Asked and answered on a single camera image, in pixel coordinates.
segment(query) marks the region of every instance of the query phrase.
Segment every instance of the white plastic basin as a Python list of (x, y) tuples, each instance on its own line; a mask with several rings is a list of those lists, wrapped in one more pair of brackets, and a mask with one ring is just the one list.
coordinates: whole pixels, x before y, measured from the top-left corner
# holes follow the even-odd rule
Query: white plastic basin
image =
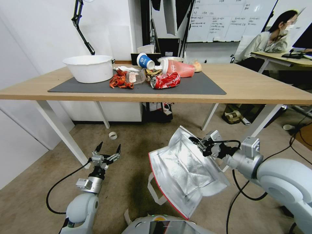
[(113, 77), (112, 57), (106, 55), (84, 55), (63, 60), (81, 83), (97, 83)]

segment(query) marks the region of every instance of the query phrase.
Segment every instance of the paper cup on floor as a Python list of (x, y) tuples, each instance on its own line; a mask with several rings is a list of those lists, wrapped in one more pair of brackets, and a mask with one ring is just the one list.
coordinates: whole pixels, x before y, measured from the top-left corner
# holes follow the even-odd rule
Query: paper cup on floor
[(140, 53), (136, 59), (136, 63), (139, 67), (147, 69), (154, 69), (155, 67), (154, 61), (151, 60), (145, 53)]
[(289, 125), (289, 124), (285, 124), (283, 126), (283, 129), (286, 130), (286, 131), (289, 131), (289, 130), (295, 129), (295, 126), (292, 126), (292, 125)]

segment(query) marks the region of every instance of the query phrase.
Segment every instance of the coca-cola can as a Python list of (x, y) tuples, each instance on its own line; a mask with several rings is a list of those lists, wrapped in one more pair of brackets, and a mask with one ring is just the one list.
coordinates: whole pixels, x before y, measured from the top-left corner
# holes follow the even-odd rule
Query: coca-cola can
[(150, 80), (150, 85), (154, 89), (172, 88), (180, 84), (181, 78), (178, 73), (162, 74), (153, 76)]

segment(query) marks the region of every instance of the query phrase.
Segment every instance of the wooden table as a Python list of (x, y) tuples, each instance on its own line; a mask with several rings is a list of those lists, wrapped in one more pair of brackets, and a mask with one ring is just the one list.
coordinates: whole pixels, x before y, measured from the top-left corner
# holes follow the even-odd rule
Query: wooden table
[(0, 99), (34, 100), (40, 113), (82, 164), (87, 162), (86, 156), (58, 119), (47, 100), (94, 101), (102, 113), (103, 122), (107, 128), (110, 125), (100, 101), (213, 103), (202, 126), (203, 130), (206, 129), (218, 103), (267, 104), (253, 124), (249, 126), (242, 139), (246, 136), (256, 136), (282, 104), (312, 104), (312, 94), (237, 64), (203, 64), (202, 68), (203, 72), (227, 93), (226, 95), (48, 92), (49, 89), (72, 78), (72, 74), (64, 67), (0, 90)]
[(280, 64), (286, 67), (294, 67), (296, 70), (312, 70), (312, 60), (307, 58), (283, 58), (282, 55), (285, 53), (266, 53), (266, 52), (251, 52), (251, 55), (255, 58), (264, 59), (264, 63), (261, 66), (259, 73), (262, 73), (265, 68), (269, 65), (269, 63)]

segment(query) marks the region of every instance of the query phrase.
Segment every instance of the table leg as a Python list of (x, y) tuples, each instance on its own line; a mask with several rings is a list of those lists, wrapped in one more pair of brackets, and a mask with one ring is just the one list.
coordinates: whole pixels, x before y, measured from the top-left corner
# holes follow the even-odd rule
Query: table leg
[(256, 137), (263, 127), (271, 120), (276, 112), (281, 108), (282, 104), (267, 104), (254, 122), (249, 125), (247, 132), (243, 134), (241, 141), (245, 140), (246, 137)]
[(303, 109), (301, 108), (300, 106), (297, 106), (297, 105), (293, 105), (292, 108), (296, 111), (298, 111), (299, 113), (301, 114), (304, 114), (305, 116), (309, 116), (309, 117), (312, 117), (312, 106), (310, 106), (308, 109)]
[(53, 109), (50, 107), (47, 101), (35, 101), (36, 107), (42, 116), (46, 119), (46, 121), (51, 125), (54, 131), (58, 134), (58, 136), (63, 140), (63, 142), (67, 145), (67, 147), (71, 150), (71, 152), (75, 155), (75, 157), (79, 160), (79, 162), (84, 165), (88, 159), (79, 148), (77, 143), (74, 141), (72, 136), (69, 134), (65, 126), (59, 120), (58, 116), (55, 114)]
[(101, 112), (101, 114), (102, 114), (103, 122), (104, 122), (106, 128), (109, 129), (111, 126), (110, 126), (110, 123), (108, 122), (108, 120), (107, 120), (107, 118), (106, 118), (106, 115), (105, 115), (105, 112), (104, 112), (104, 108), (103, 108), (101, 102), (95, 101), (95, 104), (96, 104), (96, 106), (99, 108), (99, 110), (100, 110), (100, 112)]
[(211, 120), (211, 118), (212, 118), (212, 116), (213, 116), (215, 110), (217, 109), (217, 107), (218, 107), (218, 103), (213, 103), (213, 104), (212, 104), (212, 106), (211, 106), (211, 108), (210, 108), (210, 110), (209, 110), (209, 112), (208, 112), (208, 115), (207, 115), (207, 117), (206, 117), (206, 119), (205, 119), (205, 121), (204, 121), (204, 123), (203, 123), (203, 125), (202, 125), (202, 127), (201, 127), (201, 129), (202, 129), (203, 131), (206, 130), (206, 127), (207, 127), (207, 125), (209, 124), (209, 121)]
[(267, 67), (267, 65), (269, 64), (269, 60), (265, 59), (263, 65), (261, 66), (260, 70), (258, 71), (259, 73), (262, 74), (262, 72), (264, 71), (264, 69)]

